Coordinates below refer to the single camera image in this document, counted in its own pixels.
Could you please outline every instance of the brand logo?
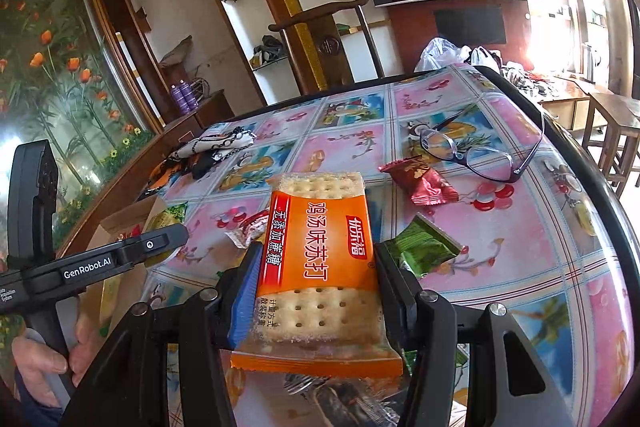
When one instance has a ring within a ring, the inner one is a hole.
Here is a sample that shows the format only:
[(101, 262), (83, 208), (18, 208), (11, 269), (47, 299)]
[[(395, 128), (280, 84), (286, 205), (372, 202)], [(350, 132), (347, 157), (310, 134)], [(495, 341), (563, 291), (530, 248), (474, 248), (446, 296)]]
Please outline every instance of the brand logo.
[(107, 266), (111, 266), (111, 257), (104, 257), (103, 259), (98, 259), (98, 261), (81, 264), (80, 266), (66, 270), (62, 273), (65, 279), (73, 279), (73, 277), (78, 277), (79, 275), (90, 273), (94, 270), (104, 268)]
[(356, 259), (366, 259), (367, 249), (364, 242), (364, 227), (358, 216), (347, 216), (347, 232), (349, 234), (349, 253)]

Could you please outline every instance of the human hand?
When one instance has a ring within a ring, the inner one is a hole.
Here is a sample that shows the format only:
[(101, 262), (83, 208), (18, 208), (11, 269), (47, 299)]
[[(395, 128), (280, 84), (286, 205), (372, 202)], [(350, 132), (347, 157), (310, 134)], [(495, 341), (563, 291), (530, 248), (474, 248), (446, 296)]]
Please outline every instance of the human hand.
[[(73, 372), (72, 380), (78, 386), (102, 345), (98, 330), (84, 314), (76, 322), (78, 344), (69, 353), (68, 365)], [(44, 373), (63, 374), (67, 369), (65, 357), (49, 346), (16, 337), (11, 345), (15, 364), (24, 380), (24, 386), (31, 396), (48, 407), (60, 407), (53, 391), (49, 387)]]

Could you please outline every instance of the thermos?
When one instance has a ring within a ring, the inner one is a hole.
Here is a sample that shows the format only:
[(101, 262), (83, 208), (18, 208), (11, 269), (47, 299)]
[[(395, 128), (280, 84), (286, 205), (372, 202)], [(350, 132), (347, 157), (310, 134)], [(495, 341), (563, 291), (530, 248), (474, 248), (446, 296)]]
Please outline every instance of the thermos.
[(182, 114), (187, 114), (190, 111), (189, 105), (184, 99), (184, 95), (179, 87), (171, 86), (171, 96), (174, 97), (175, 103), (178, 104), (178, 109), (180, 109)]
[(196, 100), (196, 97), (193, 94), (193, 89), (191, 89), (191, 84), (189, 84), (188, 82), (185, 82), (184, 80), (181, 80), (180, 84), (178, 84), (178, 87), (180, 88), (180, 92), (184, 96), (184, 99), (187, 101), (187, 105), (189, 106), (189, 109), (192, 111), (197, 109), (198, 100)]

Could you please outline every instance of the white plastic bag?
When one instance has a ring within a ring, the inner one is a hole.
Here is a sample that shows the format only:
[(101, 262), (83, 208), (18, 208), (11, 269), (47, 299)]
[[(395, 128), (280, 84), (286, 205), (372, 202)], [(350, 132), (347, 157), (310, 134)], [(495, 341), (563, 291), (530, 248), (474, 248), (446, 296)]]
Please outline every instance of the white plastic bag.
[(496, 73), (500, 73), (498, 64), (486, 49), (482, 46), (478, 46), (471, 52), (471, 65), (472, 66), (486, 66), (491, 68)]
[(450, 64), (464, 62), (469, 58), (469, 53), (471, 53), (469, 46), (458, 48), (447, 39), (436, 37), (431, 39), (431, 42), (423, 49), (414, 72), (439, 70)]

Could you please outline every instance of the drawer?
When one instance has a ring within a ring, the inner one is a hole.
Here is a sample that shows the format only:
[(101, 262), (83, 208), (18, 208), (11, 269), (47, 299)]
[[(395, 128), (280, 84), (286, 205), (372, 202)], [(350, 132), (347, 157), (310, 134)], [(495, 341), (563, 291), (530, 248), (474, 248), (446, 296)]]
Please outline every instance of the drawer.
[(549, 111), (552, 117), (565, 129), (571, 130), (574, 124), (575, 102), (550, 102), (543, 103), (543, 107)]
[[(589, 100), (580, 100), (580, 102), (576, 102), (575, 121), (574, 121), (574, 128), (572, 130), (582, 130), (585, 128), (585, 126), (587, 125), (588, 112), (589, 112)], [(593, 116), (593, 126), (600, 127), (606, 124), (607, 124), (607, 121), (596, 109), (596, 112)]]

